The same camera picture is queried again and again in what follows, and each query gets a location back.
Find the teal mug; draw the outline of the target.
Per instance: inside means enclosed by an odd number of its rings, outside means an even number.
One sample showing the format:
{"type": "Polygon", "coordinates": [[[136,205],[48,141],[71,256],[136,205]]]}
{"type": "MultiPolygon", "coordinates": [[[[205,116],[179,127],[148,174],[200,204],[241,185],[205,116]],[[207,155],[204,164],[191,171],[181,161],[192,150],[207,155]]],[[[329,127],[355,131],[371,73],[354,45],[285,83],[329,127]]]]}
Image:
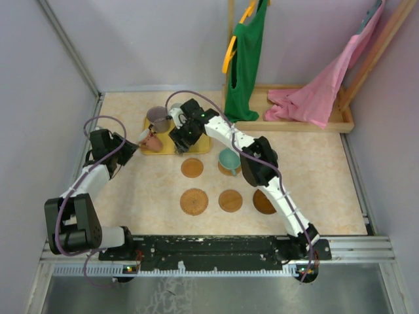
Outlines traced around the teal mug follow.
{"type": "Polygon", "coordinates": [[[232,176],[237,176],[240,168],[240,157],[232,150],[226,148],[219,153],[220,166],[232,176]]]}

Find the pink mug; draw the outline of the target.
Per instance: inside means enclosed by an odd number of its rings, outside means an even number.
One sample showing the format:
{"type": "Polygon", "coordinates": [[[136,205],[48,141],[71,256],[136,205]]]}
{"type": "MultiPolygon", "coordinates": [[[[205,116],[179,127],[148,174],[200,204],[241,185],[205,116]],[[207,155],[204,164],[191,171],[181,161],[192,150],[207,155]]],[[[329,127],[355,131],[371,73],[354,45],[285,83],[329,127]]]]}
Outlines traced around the pink mug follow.
{"type": "Polygon", "coordinates": [[[137,144],[141,150],[160,152],[163,149],[161,140],[150,129],[144,130],[137,139],[137,144]]]}

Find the light wooden coaster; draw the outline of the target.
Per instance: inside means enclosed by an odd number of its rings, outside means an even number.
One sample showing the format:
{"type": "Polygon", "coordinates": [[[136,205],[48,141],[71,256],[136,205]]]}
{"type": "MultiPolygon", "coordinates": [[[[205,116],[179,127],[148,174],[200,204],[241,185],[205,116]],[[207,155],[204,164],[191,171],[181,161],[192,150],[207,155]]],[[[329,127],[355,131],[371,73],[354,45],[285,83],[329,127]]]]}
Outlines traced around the light wooden coaster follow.
{"type": "Polygon", "coordinates": [[[181,164],[181,172],[188,178],[199,177],[204,170],[203,163],[197,158],[188,158],[181,164]]]}

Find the large brown wooden coaster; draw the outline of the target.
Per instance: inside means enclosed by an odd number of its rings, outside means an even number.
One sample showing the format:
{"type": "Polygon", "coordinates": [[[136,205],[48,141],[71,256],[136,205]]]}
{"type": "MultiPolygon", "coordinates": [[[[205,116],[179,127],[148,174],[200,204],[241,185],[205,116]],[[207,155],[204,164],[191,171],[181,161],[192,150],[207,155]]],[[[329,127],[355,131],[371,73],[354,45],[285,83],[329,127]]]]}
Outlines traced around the large brown wooden coaster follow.
{"type": "Polygon", "coordinates": [[[272,215],[276,213],[274,206],[260,190],[256,190],[253,195],[253,205],[258,212],[264,215],[272,215]]]}

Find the large woven rattan coaster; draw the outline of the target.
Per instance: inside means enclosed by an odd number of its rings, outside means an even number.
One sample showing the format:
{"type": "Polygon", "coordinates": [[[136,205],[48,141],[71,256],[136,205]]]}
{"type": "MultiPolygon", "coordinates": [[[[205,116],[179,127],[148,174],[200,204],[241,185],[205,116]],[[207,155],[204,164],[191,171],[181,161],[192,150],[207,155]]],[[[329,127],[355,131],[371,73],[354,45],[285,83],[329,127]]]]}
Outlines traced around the large woven rattan coaster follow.
{"type": "Polygon", "coordinates": [[[179,201],[182,211],[191,216],[202,214],[206,210],[208,203],[207,194],[198,188],[186,190],[179,201]]]}

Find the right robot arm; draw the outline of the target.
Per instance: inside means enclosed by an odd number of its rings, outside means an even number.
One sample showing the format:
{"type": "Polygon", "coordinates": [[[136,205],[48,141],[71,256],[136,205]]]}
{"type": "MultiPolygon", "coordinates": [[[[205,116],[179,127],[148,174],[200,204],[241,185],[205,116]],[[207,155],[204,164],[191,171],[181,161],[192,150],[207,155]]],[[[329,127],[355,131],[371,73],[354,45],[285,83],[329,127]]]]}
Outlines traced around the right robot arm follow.
{"type": "Polygon", "coordinates": [[[188,152],[202,135],[224,144],[240,157],[246,182],[258,188],[284,216],[287,233],[294,240],[293,253],[305,259],[315,252],[319,233],[285,189],[278,157],[266,137],[243,133],[218,106],[205,111],[193,98],[182,105],[166,107],[166,112],[166,118],[175,124],[169,136],[178,152],[188,152]]]}

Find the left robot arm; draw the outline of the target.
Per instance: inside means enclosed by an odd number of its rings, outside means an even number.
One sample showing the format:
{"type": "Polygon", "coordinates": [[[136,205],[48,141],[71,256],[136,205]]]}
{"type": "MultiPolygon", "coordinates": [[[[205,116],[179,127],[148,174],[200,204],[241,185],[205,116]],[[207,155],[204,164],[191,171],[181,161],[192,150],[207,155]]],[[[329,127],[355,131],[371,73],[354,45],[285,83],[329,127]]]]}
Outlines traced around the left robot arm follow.
{"type": "Polygon", "coordinates": [[[124,228],[104,228],[94,209],[93,200],[125,166],[138,145],[107,129],[92,131],[91,148],[85,155],[81,175],[57,198],[45,202],[45,220],[53,254],[73,256],[89,250],[112,247],[127,260],[136,252],[136,243],[125,237],[124,228]]]}

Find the small orange wooden coaster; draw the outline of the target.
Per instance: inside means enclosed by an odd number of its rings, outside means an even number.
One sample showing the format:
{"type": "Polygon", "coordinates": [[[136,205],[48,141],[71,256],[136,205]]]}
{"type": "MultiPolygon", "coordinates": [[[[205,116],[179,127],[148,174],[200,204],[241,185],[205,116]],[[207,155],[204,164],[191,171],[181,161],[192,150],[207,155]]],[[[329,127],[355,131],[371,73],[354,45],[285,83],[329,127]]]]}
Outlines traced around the small orange wooden coaster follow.
{"type": "Polygon", "coordinates": [[[219,206],[228,213],[238,211],[243,204],[242,195],[235,190],[225,190],[219,196],[219,206]]]}

